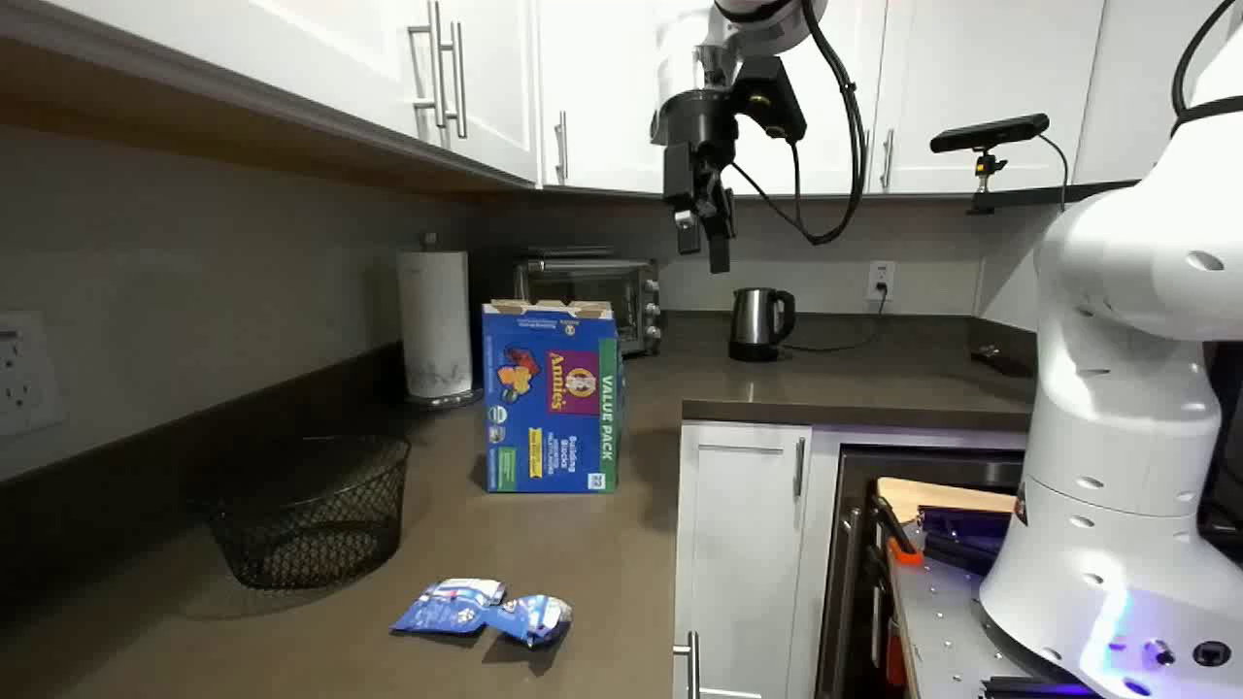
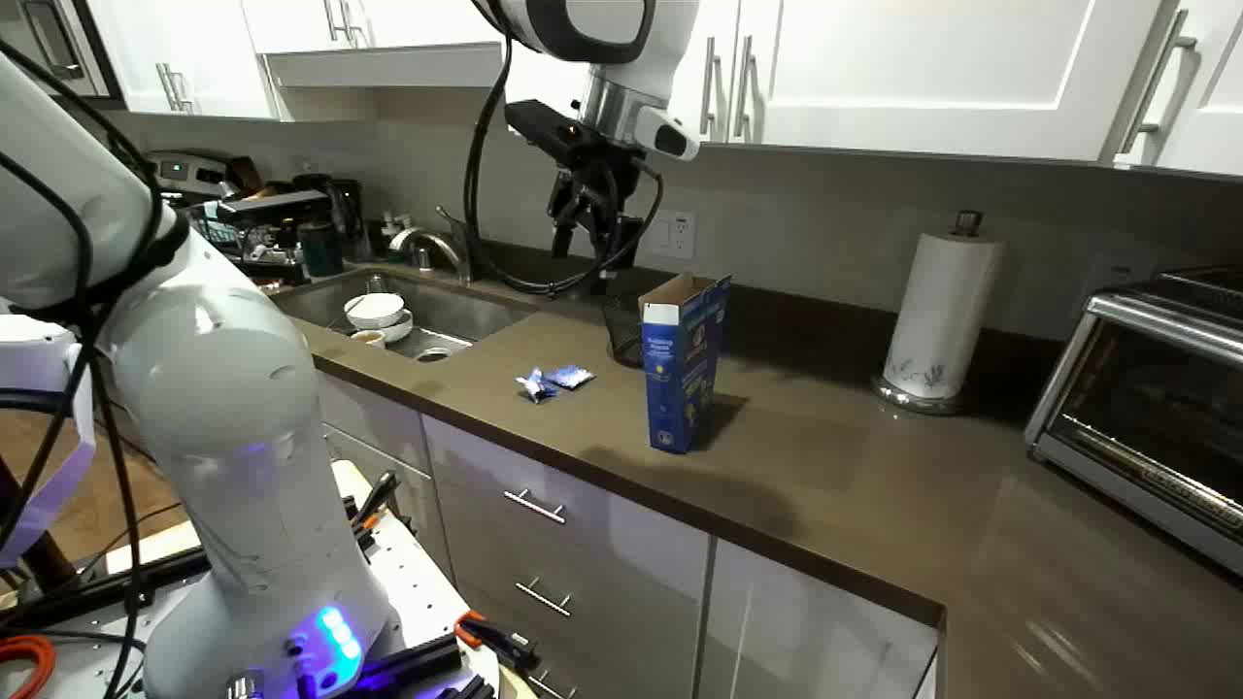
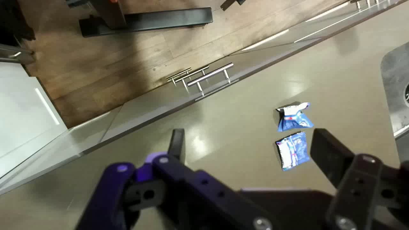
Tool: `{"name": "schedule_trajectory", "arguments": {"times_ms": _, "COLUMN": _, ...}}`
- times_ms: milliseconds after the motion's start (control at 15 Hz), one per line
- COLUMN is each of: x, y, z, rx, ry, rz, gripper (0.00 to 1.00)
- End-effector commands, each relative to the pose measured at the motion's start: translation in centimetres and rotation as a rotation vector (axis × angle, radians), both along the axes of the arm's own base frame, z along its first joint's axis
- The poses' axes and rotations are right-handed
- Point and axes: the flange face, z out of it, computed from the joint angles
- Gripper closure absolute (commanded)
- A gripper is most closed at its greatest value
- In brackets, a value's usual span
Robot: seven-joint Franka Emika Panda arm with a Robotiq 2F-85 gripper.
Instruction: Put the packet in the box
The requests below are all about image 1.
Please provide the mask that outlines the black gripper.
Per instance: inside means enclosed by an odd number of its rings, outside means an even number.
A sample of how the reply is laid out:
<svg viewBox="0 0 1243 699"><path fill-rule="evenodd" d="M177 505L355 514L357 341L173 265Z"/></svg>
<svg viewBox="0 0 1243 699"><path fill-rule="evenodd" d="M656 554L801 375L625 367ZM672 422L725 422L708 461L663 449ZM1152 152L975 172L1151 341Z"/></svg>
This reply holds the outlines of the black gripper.
<svg viewBox="0 0 1243 699"><path fill-rule="evenodd" d="M677 211L680 257L704 252L708 230L712 272L732 272L734 211L722 187L737 140L732 96L722 89L677 94L651 112L647 137L663 146L663 200Z"/></svg>

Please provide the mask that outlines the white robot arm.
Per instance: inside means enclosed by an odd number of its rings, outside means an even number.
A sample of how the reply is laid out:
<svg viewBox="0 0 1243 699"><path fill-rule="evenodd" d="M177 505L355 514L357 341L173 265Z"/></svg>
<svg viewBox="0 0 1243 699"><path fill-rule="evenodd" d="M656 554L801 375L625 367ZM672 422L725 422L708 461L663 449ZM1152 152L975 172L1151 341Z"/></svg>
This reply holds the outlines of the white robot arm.
<svg viewBox="0 0 1243 699"><path fill-rule="evenodd" d="M1243 568L1202 537L1203 351L1243 339L1240 159L1243 31L1172 85L1156 164L1035 248L1037 396L979 604L1104 699L1243 699Z"/></svg>

